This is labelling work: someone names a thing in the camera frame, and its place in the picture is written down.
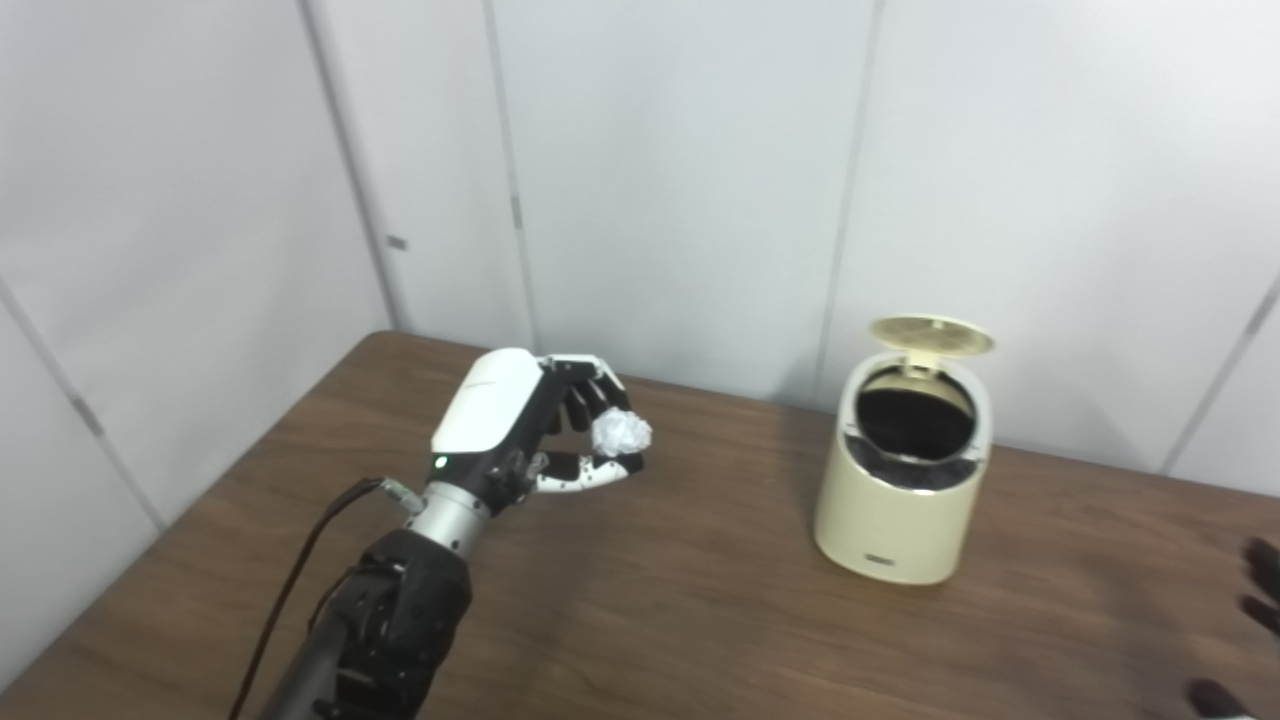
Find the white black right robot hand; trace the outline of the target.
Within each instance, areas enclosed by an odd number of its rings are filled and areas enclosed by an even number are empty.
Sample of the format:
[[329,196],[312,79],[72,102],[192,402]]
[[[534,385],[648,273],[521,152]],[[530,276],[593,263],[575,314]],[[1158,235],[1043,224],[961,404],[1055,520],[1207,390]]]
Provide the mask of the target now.
[[[1262,538],[1251,538],[1242,550],[1243,571],[1253,592],[1242,594],[1236,607],[1279,642],[1279,551]],[[1197,719],[1258,719],[1224,684],[1208,678],[1189,682],[1184,691]]]

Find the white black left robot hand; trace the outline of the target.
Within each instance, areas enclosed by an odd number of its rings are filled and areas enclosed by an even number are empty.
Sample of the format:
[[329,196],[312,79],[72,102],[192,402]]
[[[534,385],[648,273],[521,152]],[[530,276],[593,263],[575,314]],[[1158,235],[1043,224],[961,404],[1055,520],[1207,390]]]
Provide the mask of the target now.
[[431,438],[430,486],[497,516],[534,493],[613,484],[645,468],[652,428],[602,357],[498,348],[470,368]]

